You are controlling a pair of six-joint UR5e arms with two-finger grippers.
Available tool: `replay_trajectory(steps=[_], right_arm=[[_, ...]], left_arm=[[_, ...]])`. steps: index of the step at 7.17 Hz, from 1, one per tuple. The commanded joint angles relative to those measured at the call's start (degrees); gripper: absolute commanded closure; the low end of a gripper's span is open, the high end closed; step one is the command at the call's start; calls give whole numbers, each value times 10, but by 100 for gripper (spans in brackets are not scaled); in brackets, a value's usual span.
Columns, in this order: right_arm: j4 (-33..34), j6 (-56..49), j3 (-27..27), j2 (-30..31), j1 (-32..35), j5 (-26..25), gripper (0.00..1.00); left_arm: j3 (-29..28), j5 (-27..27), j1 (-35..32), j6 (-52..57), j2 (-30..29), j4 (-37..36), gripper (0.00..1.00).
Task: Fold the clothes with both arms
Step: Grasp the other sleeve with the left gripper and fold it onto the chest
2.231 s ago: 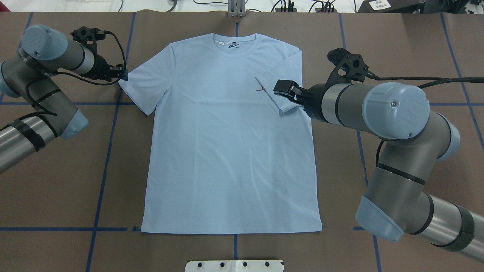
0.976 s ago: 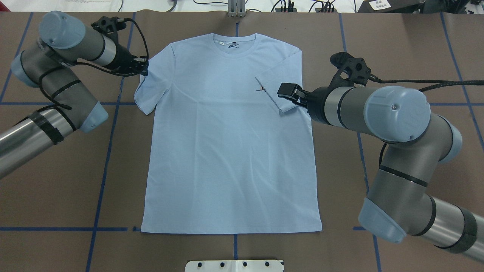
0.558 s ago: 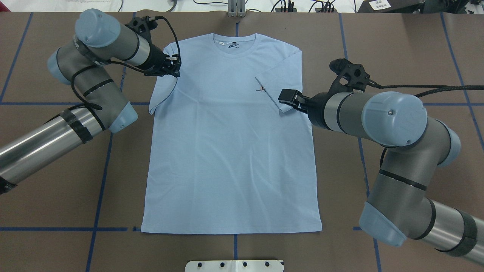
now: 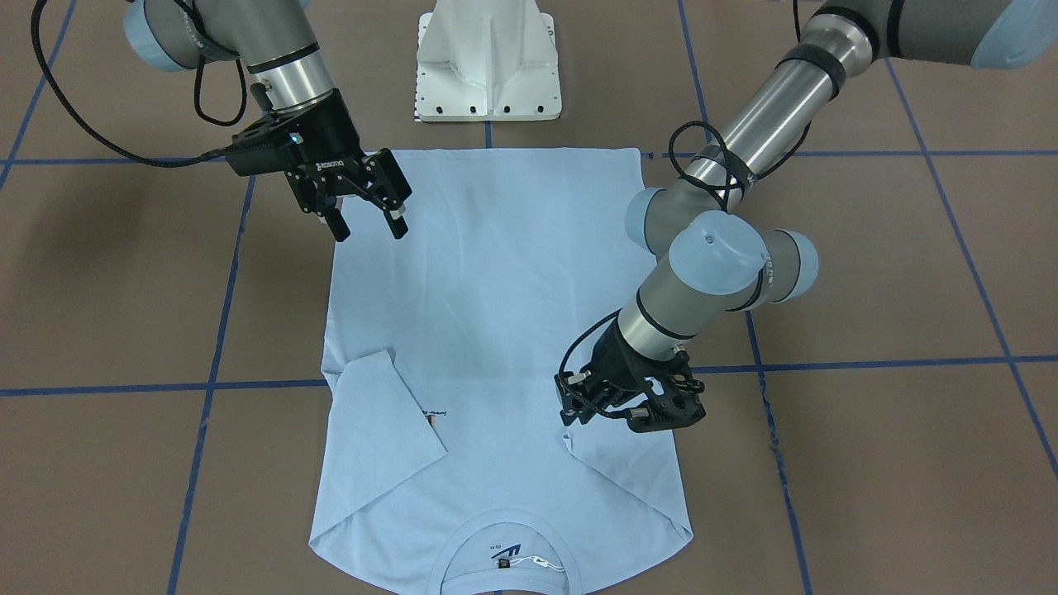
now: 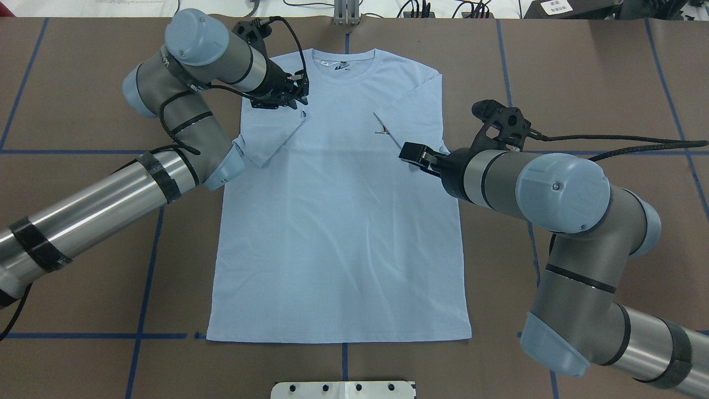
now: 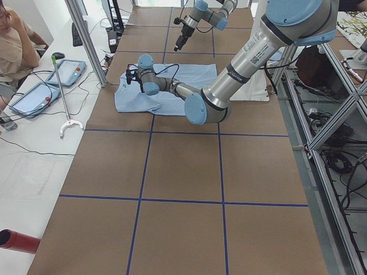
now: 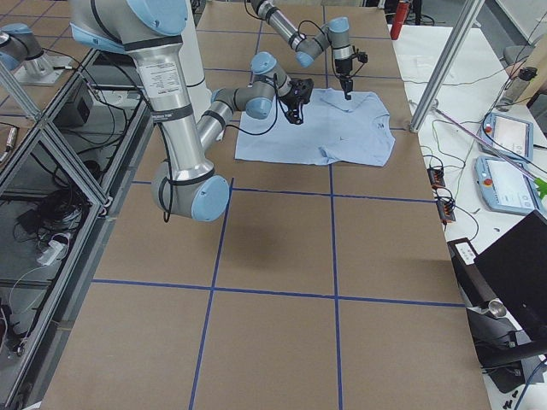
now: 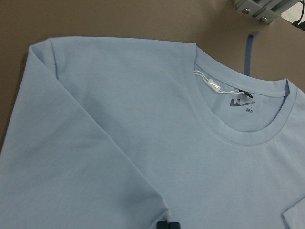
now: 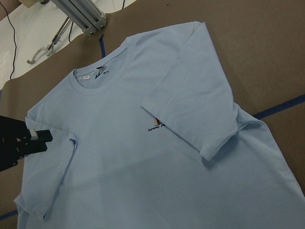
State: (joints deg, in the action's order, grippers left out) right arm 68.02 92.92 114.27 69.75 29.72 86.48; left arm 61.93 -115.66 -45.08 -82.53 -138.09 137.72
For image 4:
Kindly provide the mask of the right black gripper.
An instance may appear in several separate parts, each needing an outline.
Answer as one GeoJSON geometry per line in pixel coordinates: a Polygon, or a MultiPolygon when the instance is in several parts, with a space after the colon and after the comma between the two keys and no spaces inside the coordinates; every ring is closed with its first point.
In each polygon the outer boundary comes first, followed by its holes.
{"type": "Polygon", "coordinates": [[[271,110],[248,128],[249,146],[269,147],[269,169],[293,180],[299,206],[328,227],[335,242],[348,240],[350,230],[341,204],[355,195],[380,208],[395,240],[408,233],[405,201],[412,190],[407,177],[388,148],[365,154],[338,89],[306,106],[271,110]]]}

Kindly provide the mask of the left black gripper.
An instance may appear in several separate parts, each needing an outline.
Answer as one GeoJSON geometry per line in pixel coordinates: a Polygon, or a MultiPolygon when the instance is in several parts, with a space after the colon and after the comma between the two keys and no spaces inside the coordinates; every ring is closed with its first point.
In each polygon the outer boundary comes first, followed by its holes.
{"type": "Polygon", "coordinates": [[[651,360],[632,348],[619,331],[615,317],[604,317],[579,336],[567,349],[559,367],[560,420],[564,426],[585,425],[594,416],[626,421],[632,407],[646,399],[640,383],[647,376],[674,376],[691,373],[689,357],[676,347],[668,360],[651,360]],[[603,323],[608,327],[592,347],[590,361],[572,373],[566,369],[579,343],[589,338],[603,323]]]}

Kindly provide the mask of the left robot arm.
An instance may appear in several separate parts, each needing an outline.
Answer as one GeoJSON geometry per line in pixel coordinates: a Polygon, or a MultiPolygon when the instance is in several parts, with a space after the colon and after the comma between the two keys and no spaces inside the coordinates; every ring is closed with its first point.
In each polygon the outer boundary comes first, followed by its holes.
{"type": "Polygon", "coordinates": [[[824,2],[725,129],[703,123],[712,139],[674,163],[677,180],[631,200],[625,230],[657,264],[623,309],[594,325],[586,365],[560,362],[562,422],[601,416],[643,433],[703,419],[704,385],[685,346],[724,312],[804,294],[819,271],[808,238],[760,231],[736,209],[850,79],[881,58],[1010,70],[1055,42],[1054,1],[824,2]]]}

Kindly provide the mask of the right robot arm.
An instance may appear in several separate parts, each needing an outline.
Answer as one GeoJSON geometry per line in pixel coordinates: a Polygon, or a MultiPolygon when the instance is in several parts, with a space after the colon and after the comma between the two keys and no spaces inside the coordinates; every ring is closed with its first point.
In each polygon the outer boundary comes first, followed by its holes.
{"type": "Polygon", "coordinates": [[[159,70],[241,64],[261,118],[223,148],[242,177],[282,174],[303,213],[338,241],[349,227],[344,196],[378,208],[393,237],[407,234],[412,190],[393,151],[365,152],[303,1],[133,1],[122,25],[136,56],[159,70]]]}

